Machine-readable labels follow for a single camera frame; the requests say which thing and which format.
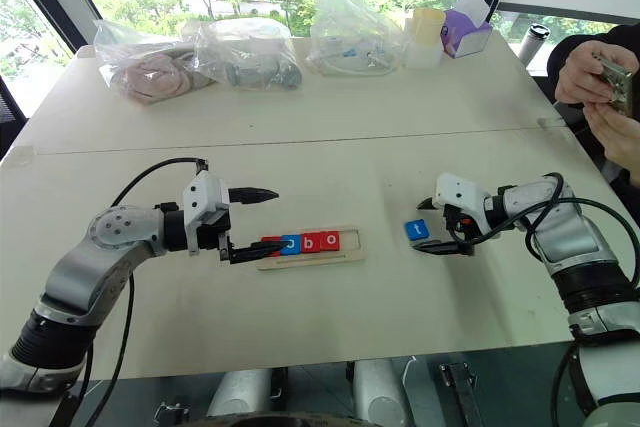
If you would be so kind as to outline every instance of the black cable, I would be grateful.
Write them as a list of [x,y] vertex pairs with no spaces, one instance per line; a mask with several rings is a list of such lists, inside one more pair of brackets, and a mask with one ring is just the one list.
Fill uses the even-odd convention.
[[80,386],[80,392],[78,393],[78,405],[84,399],[89,388],[89,378],[91,377],[91,367],[93,366],[93,343],[89,344],[87,349],[87,361],[84,364],[84,377],[82,378],[82,385]]
[[553,208],[556,206],[556,202],[560,198],[560,195],[562,195],[562,190],[564,189],[564,177],[562,177],[562,175],[556,172],[552,172],[550,174],[547,174],[545,177],[554,177],[557,181],[556,188],[553,191],[553,194],[551,195],[551,198],[549,199],[549,203],[547,204],[547,206],[540,213],[540,215],[536,217],[536,220],[534,220],[533,223],[527,228],[527,235],[524,238],[524,245],[527,247],[527,250],[529,251],[529,253],[538,262],[542,262],[542,257],[540,257],[540,254],[538,254],[536,250],[533,248],[533,243],[532,243],[533,236],[535,235],[536,229],[540,226],[542,221],[547,217],[547,215],[549,215],[549,212],[551,212]]
[[469,243],[467,240],[458,237],[458,234],[456,233],[456,231],[454,229],[447,229],[447,232],[449,232],[449,235],[451,236],[451,238],[454,240],[454,242],[456,244],[464,244],[464,243]]
[[[522,219],[523,217],[529,215],[532,212],[535,212],[536,210],[540,210],[541,208],[545,207],[549,202],[550,202],[549,200],[546,200],[544,202],[539,202],[539,203],[537,203],[535,205],[532,205],[531,207],[528,207],[528,208],[524,209],[523,211],[517,213],[513,217],[508,218],[507,220],[505,220],[501,224],[499,224],[496,227],[494,227],[493,229],[491,229],[486,234],[483,234],[480,237],[476,237],[475,239],[471,239],[471,240],[467,241],[467,240],[462,239],[462,238],[458,237],[457,235],[455,235],[455,232],[454,232],[454,240],[456,240],[456,242],[458,242],[458,243],[467,242],[467,243],[471,243],[473,245],[481,244],[481,243],[486,242],[487,240],[491,239],[492,237],[495,237],[496,235],[498,235],[503,230],[508,229],[509,227],[514,225],[516,222],[518,222],[520,219]],[[627,220],[624,217],[622,217],[618,212],[613,210],[611,207],[609,207],[609,206],[607,206],[605,204],[601,204],[600,202],[596,202],[595,200],[591,200],[591,199],[583,199],[583,198],[580,198],[580,197],[571,197],[571,198],[566,198],[566,199],[558,199],[556,201],[556,204],[581,204],[581,205],[588,205],[590,207],[595,207],[596,209],[600,209],[600,210],[606,212],[607,214],[611,215],[614,219],[616,219],[622,225],[624,230],[627,232],[627,235],[629,236],[629,239],[631,240],[631,244],[633,245],[633,252],[635,254],[635,266],[634,266],[634,270],[633,270],[633,276],[631,278],[631,284],[633,285],[634,288],[637,288],[638,287],[638,281],[640,281],[640,241],[638,241],[638,237],[636,236],[636,233],[633,230],[633,227],[631,227],[631,225],[629,224],[629,222],[627,222]],[[414,248],[416,250],[421,250],[423,252],[428,252],[428,250],[422,250],[421,247],[424,246],[425,249],[428,249],[429,245],[430,244],[428,244],[428,243],[427,244],[418,244]]]
[[562,376],[564,374],[565,369],[567,368],[567,364],[569,364],[569,360],[571,360],[571,356],[575,353],[578,348],[578,344],[573,341],[571,345],[567,348],[567,351],[562,356],[560,363],[558,364],[558,368],[556,369],[556,373],[553,375],[553,384],[551,385],[551,426],[552,427],[560,427],[558,422],[558,395],[560,393],[560,383],[562,382]]
[[129,184],[122,190],[122,192],[120,192],[120,195],[116,197],[116,200],[113,201],[113,204],[111,204],[111,207],[115,207],[120,202],[122,202],[122,199],[124,199],[124,196],[127,195],[131,191],[131,189],[135,187],[135,185],[138,182],[144,179],[151,172],[158,170],[159,168],[164,167],[166,165],[181,164],[181,163],[190,163],[190,164],[198,165],[198,169],[199,169],[198,172],[200,171],[201,168],[204,168],[204,169],[207,168],[206,167],[207,161],[205,159],[199,159],[198,157],[175,157],[173,159],[167,159],[167,160],[163,160],[162,162],[158,162],[157,164],[152,165],[148,169],[140,172],[140,174],[138,174],[131,182],[129,182]]
[[133,298],[135,294],[135,282],[133,280],[133,274],[129,276],[129,303],[127,305],[127,318],[124,321],[124,333],[122,334],[122,342],[120,344],[120,353],[118,354],[118,360],[116,362],[116,367],[113,369],[113,375],[111,376],[111,380],[109,381],[109,385],[107,385],[107,390],[102,395],[98,406],[91,414],[91,417],[85,424],[85,427],[93,427],[93,425],[100,417],[102,410],[107,405],[109,398],[111,397],[111,393],[118,382],[118,376],[120,375],[120,369],[122,368],[122,362],[124,361],[124,352],[127,348],[127,340],[129,340],[129,328],[131,327],[131,317],[133,316]]
[[[158,162],[157,164],[154,164],[148,169],[142,171],[131,182],[129,182],[129,184],[127,184],[127,186],[122,190],[122,192],[120,192],[120,194],[113,201],[113,203],[111,204],[111,207],[115,207],[118,204],[120,204],[120,202],[122,202],[122,199],[131,191],[131,189],[133,189],[136,186],[136,184],[138,184],[138,182],[140,182],[150,173],[164,166],[171,165],[171,164],[180,164],[180,163],[194,163],[197,166],[198,172],[200,172],[200,170],[203,170],[203,169],[206,170],[208,168],[207,161],[205,159],[200,159],[198,157],[175,157],[173,159],[167,159],[167,160],[163,160],[162,162]],[[129,340],[129,329],[131,328],[131,319],[133,317],[134,295],[135,295],[135,282],[134,282],[133,272],[132,272],[131,275],[129,276],[129,303],[127,305],[127,316],[124,321],[124,331],[122,333],[122,341],[120,343],[120,352],[118,353],[118,360],[116,361],[116,366],[113,370],[113,375],[111,376],[111,380],[107,385],[107,390],[102,395],[102,398],[98,403],[98,406],[93,411],[93,414],[91,414],[91,417],[85,424],[85,427],[93,427],[93,425],[96,423],[96,421],[98,420],[98,417],[100,417],[100,414],[102,413],[102,410],[107,405],[107,402],[109,401],[109,398],[113,393],[113,389],[115,388],[116,383],[118,382],[118,377],[120,376],[120,369],[122,368],[122,363],[124,361],[124,353],[127,349],[127,341]]]

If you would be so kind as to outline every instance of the white table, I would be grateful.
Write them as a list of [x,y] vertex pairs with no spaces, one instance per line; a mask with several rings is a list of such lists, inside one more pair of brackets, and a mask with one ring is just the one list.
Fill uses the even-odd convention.
[[107,89],[91,50],[75,58],[17,143],[38,153],[220,146],[536,128],[559,116],[498,32],[484,52],[376,78],[304,68],[291,92],[216,84],[141,106]]
[[[17,148],[0,168],[0,350],[16,340],[50,269],[91,218],[134,175],[168,157],[203,156],[230,186],[281,194],[277,201],[234,206],[238,245],[310,227],[362,230],[368,259],[361,263],[261,272],[253,264],[221,265],[215,252],[203,252],[143,264],[124,377],[566,340],[567,313],[546,269],[526,253],[523,234],[505,233],[474,258],[432,257],[409,248],[403,222],[418,218],[416,204],[432,194],[442,171],[491,191],[559,171],[580,196],[624,212],[566,128],[32,154]],[[192,175],[191,167],[169,167],[143,181],[127,202],[180,200]],[[592,218],[630,274],[632,252],[622,229],[598,211]],[[438,215],[426,219],[437,233]],[[111,374],[125,305],[126,294],[98,334],[94,378]]]

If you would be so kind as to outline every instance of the person's hand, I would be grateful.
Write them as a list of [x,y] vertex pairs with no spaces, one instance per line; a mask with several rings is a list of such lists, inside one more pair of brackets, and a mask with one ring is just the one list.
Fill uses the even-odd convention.
[[605,157],[627,169],[631,184],[640,187],[640,122],[607,104],[587,103],[584,115],[591,132],[603,145]]
[[597,76],[602,74],[602,64],[593,54],[614,62],[635,74],[640,68],[636,55],[619,45],[605,44],[597,40],[583,42],[571,51],[560,69],[556,86],[556,99],[565,104],[579,102],[606,103],[613,90]]

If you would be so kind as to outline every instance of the person's arm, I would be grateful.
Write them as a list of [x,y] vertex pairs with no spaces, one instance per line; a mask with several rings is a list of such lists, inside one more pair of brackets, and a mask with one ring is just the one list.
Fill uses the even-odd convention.
[[633,52],[636,57],[640,57],[640,23],[636,25],[620,25],[605,34],[572,35],[553,49],[547,61],[547,74],[554,89],[558,85],[560,69],[564,67],[571,52],[580,44],[590,40],[619,45]]
[[629,179],[629,171],[623,171],[611,182],[611,187],[625,205],[633,220],[640,226],[640,188],[635,187]]
[[640,225],[640,122],[606,104],[587,105],[584,114],[605,156],[625,169],[611,186]]

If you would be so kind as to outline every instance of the blue letter block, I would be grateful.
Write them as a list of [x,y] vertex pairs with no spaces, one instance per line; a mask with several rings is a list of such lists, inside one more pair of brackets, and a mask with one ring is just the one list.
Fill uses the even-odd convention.
[[298,255],[300,253],[300,236],[299,235],[283,235],[280,239],[287,242],[287,246],[280,250],[282,255]]
[[407,231],[409,240],[419,240],[429,238],[429,229],[424,220],[413,220],[404,224],[404,230]]

